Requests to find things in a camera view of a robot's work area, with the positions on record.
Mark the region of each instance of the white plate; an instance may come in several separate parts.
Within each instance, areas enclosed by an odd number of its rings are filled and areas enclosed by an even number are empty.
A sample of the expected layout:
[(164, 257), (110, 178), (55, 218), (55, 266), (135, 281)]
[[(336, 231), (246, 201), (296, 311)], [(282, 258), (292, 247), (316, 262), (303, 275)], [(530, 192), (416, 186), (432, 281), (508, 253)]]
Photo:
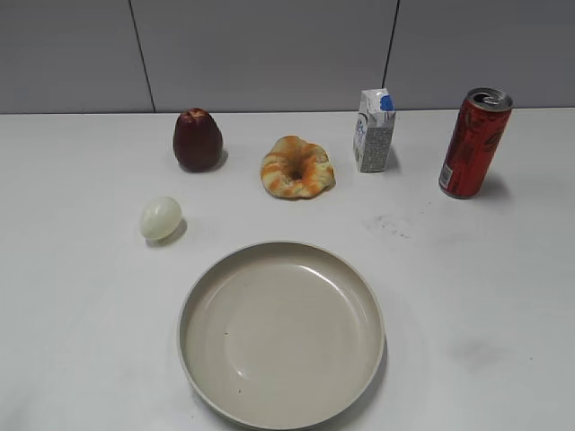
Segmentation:
[(342, 412), (382, 358), (374, 293), (347, 263), (294, 242), (239, 250), (181, 310), (180, 359), (218, 413), (256, 428), (309, 427)]

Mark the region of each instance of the red can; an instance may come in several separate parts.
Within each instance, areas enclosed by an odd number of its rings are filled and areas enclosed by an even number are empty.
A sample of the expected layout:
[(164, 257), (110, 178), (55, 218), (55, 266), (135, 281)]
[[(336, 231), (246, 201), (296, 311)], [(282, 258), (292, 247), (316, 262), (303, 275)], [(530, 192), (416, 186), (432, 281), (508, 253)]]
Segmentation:
[(479, 191), (512, 106), (500, 90), (475, 88), (467, 93), (439, 174), (439, 187), (449, 196), (471, 198)]

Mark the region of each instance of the small juice box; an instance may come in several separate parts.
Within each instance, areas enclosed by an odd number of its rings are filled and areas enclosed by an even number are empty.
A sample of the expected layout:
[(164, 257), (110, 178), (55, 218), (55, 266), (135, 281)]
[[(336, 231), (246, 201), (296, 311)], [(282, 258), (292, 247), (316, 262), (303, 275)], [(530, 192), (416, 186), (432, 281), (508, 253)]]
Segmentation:
[(353, 152), (360, 172), (381, 172), (392, 144), (395, 109), (385, 88), (361, 92)]

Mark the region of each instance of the food item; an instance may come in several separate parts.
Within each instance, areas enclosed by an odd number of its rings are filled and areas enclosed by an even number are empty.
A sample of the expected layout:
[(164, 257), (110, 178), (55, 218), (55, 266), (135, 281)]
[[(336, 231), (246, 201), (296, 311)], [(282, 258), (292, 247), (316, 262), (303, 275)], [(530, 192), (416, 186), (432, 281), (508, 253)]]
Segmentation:
[(439, 187), (449, 196), (470, 198), (479, 191), (512, 106), (511, 98), (499, 90), (475, 88), (467, 93), (439, 174)]
[(162, 196), (146, 204), (140, 217), (140, 232), (147, 240), (162, 240), (181, 222), (181, 208), (173, 198)]
[(327, 153), (298, 136), (284, 136), (261, 162), (263, 187), (278, 198), (312, 198), (335, 184)]
[(185, 110), (173, 131), (173, 153), (180, 166), (191, 172), (213, 168), (222, 156), (222, 133), (209, 113), (199, 108)]
[(360, 172), (381, 172), (392, 145), (395, 110), (385, 88), (361, 92), (353, 152)]

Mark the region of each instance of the bagel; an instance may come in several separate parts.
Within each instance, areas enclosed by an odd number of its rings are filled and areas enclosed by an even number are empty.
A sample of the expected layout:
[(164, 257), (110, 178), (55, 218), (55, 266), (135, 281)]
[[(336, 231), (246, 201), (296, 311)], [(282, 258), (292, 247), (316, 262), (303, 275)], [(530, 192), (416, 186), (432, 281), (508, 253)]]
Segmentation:
[(261, 183), (277, 198), (313, 198), (335, 184), (333, 167), (319, 145), (284, 136), (261, 162)]

